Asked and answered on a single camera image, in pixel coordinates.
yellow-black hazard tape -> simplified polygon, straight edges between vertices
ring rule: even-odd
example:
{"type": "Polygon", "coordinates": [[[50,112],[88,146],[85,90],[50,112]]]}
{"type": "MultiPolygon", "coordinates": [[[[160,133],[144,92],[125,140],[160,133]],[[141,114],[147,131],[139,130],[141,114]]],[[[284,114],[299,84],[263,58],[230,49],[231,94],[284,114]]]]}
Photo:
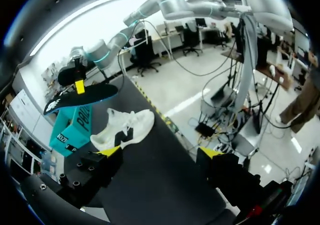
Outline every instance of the yellow-black hazard tape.
{"type": "Polygon", "coordinates": [[[160,111],[159,109],[153,105],[153,103],[151,102],[150,98],[146,95],[146,93],[143,91],[143,89],[138,85],[138,83],[135,81],[134,82],[135,86],[139,89],[140,93],[144,96],[144,98],[148,101],[148,103],[154,108],[154,110],[156,111],[157,114],[159,114],[159,116],[161,117],[161,119],[165,122],[165,124],[171,129],[171,131],[175,134],[177,132],[179,132],[178,127],[174,124],[174,122],[169,118],[169,117],[165,117],[160,111]]]}

brown pants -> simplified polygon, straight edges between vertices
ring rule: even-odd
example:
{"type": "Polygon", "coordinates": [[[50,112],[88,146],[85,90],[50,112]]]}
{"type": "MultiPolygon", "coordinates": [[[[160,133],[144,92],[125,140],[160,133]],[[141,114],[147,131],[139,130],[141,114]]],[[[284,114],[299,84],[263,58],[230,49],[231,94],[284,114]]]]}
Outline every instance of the brown pants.
{"type": "Polygon", "coordinates": [[[320,106],[320,91],[315,87],[310,78],[307,78],[301,93],[296,99],[280,114],[280,118],[284,124],[289,123],[297,115],[291,123],[291,130],[294,133],[310,121],[317,113],[320,106]]]}

black work surface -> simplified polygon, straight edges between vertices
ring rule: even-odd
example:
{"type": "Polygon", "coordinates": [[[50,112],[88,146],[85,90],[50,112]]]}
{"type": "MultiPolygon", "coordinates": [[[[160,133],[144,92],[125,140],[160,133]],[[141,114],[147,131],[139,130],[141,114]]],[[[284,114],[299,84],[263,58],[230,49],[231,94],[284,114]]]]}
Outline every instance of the black work surface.
{"type": "MultiPolygon", "coordinates": [[[[111,84],[119,88],[122,77],[111,84]]],[[[221,196],[207,185],[176,136],[128,78],[117,96],[92,108],[93,134],[106,127],[107,108],[121,112],[150,109],[155,114],[151,132],[142,142],[123,149],[123,165],[109,186],[97,193],[113,224],[206,225],[223,211],[226,204],[221,196]]],[[[65,172],[89,150],[96,151],[91,143],[68,156],[65,172]]]]}

teal box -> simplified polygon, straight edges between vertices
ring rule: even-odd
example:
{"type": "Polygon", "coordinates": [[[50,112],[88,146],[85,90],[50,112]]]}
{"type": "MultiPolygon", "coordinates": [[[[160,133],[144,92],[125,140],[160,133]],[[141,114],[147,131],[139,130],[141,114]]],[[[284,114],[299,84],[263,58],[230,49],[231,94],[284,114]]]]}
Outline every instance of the teal box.
{"type": "Polygon", "coordinates": [[[50,146],[64,157],[90,141],[92,106],[66,107],[59,111],[50,146]]]}

white sneaker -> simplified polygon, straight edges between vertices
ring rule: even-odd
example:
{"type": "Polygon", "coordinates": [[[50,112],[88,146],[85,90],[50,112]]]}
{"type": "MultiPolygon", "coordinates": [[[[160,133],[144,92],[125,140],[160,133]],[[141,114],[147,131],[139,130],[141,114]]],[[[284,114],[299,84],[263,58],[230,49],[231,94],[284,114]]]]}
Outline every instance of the white sneaker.
{"type": "Polygon", "coordinates": [[[90,136],[92,144],[99,151],[140,143],[155,123],[155,115],[149,109],[127,113],[108,108],[107,113],[109,119],[106,128],[90,136]]]}

